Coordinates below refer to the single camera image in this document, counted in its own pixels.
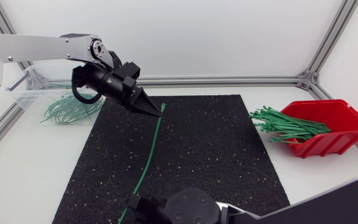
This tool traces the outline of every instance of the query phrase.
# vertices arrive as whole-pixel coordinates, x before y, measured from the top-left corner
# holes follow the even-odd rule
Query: green cable tie
[[[165,109],[165,103],[162,103],[162,104],[161,104],[161,112],[162,112],[162,113],[164,112],[164,109]],[[136,185],[136,187],[135,187],[135,190],[134,190],[134,192],[133,192],[132,194],[136,194],[136,193],[137,193],[137,190],[139,189],[140,184],[142,183],[143,178],[144,178],[145,175],[146,175],[147,169],[149,168],[150,162],[151,162],[151,160],[152,160],[153,152],[154,152],[155,142],[156,142],[156,140],[157,140],[158,130],[159,130],[159,128],[160,128],[161,119],[162,119],[162,116],[159,117],[158,122],[157,122],[157,126],[155,127],[154,138],[153,138],[152,148],[151,148],[151,150],[150,150],[149,159],[147,160],[146,166],[145,166],[145,168],[144,168],[144,170],[143,170],[143,174],[142,174],[142,176],[140,177],[139,182],[137,183],[137,185]],[[119,221],[118,221],[118,224],[121,224],[121,222],[123,221],[123,219],[124,219],[126,213],[127,213],[127,208],[124,209],[124,212],[122,213],[121,218],[120,218]]]

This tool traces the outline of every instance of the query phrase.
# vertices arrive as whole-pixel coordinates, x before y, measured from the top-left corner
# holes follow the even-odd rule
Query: transparent plastic container
[[[50,63],[29,66],[23,71],[23,76],[20,79],[6,86],[6,94],[12,97],[24,110],[32,110],[35,111],[34,113],[39,114],[38,122],[42,125],[58,124],[51,119],[44,121],[46,119],[45,113],[50,105],[62,98],[73,98],[71,73],[72,69],[79,65],[83,65],[83,63]],[[89,95],[97,94],[86,87],[79,88],[78,92]],[[98,103],[103,104],[103,101],[104,97]],[[65,124],[92,125],[96,121],[98,113],[88,114],[84,119]]]

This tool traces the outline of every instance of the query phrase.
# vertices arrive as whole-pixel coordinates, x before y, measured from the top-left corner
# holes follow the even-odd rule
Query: aluminum frame
[[[343,0],[330,28],[316,51],[310,65],[295,76],[281,77],[200,77],[200,78],[140,78],[138,84],[143,87],[170,88],[170,87],[206,87],[206,86],[297,86],[310,93],[315,99],[332,99],[332,96],[319,84],[319,72],[329,57],[336,42],[349,22],[358,5],[358,0]],[[15,34],[3,8],[0,4],[0,33]],[[24,70],[32,65],[31,62],[18,63]],[[24,110],[13,104],[0,117],[0,140],[20,118]]]

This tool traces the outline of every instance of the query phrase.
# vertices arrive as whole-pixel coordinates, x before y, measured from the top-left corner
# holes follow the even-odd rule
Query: black rubber mat
[[[289,205],[239,95],[161,96],[166,103],[140,195],[188,187],[258,215]],[[67,185],[54,223],[117,223],[146,165],[158,118],[106,101]],[[128,211],[123,223],[132,223]]]

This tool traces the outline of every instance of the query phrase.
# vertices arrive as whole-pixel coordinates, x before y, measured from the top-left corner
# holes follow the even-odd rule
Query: robotic arm
[[[0,34],[0,85],[3,63],[51,59],[68,59],[86,64],[74,68],[71,79],[73,94],[81,102],[94,103],[104,95],[131,112],[161,116],[144,90],[136,86],[140,68],[133,62],[122,65],[98,35],[35,37]],[[98,94],[92,99],[83,98],[76,88],[84,85]]]

